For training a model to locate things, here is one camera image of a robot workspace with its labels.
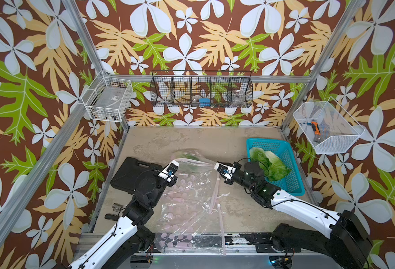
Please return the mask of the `zip-top bag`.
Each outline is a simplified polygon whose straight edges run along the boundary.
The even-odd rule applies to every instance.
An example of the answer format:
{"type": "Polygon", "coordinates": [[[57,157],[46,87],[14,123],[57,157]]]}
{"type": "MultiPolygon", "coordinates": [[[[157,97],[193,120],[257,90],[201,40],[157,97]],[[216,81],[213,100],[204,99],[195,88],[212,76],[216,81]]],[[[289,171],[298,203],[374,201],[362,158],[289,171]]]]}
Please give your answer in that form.
{"type": "Polygon", "coordinates": [[[220,183],[215,170],[194,168],[180,171],[177,176],[177,183],[168,187],[160,200],[165,218],[186,218],[215,212],[220,183]]]}
{"type": "Polygon", "coordinates": [[[196,189],[213,190],[217,181],[215,161],[206,158],[194,149],[179,150],[171,154],[171,159],[179,163],[176,191],[196,189]]]}
{"type": "Polygon", "coordinates": [[[154,243],[161,253],[226,254],[219,205],[185,202],[162,205],[154,243]]]}

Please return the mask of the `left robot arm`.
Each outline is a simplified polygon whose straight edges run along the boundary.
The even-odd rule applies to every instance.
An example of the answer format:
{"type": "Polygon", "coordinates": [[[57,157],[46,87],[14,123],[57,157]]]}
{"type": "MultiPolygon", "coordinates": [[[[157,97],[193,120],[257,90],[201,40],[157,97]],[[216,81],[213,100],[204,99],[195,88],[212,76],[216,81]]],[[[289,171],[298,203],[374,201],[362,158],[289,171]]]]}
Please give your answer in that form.
{"type": "Polygon", "coordinates": [[[72,262],[70,269],[115,269],[124,260],[147,249],[154,234],[145,224],[166,187],[177,182],[179,163],[171,161],[163,170],[148,169],[130,183],[132,200],[118,213],[114,226],[90,250],[72,262]]]}

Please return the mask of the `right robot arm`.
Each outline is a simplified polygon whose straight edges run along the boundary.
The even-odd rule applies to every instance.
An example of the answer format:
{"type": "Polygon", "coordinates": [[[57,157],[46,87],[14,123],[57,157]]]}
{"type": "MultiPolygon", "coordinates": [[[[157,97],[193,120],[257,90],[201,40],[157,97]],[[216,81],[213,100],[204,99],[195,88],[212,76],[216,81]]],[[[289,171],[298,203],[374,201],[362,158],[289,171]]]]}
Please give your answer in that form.
{"type": "Polygon", "coordinates": [[[369,265],[373,244],[359,218],[349,210],[326,210],[290,195],[267,182],[257,162],[218,164],[225,184],[237,183],[260,206],[285,213],[310,226],[311,230],[279,224],[270,234],[269,246],[277,252],[307,249],[332,258],[344,269],[369,265]]]}

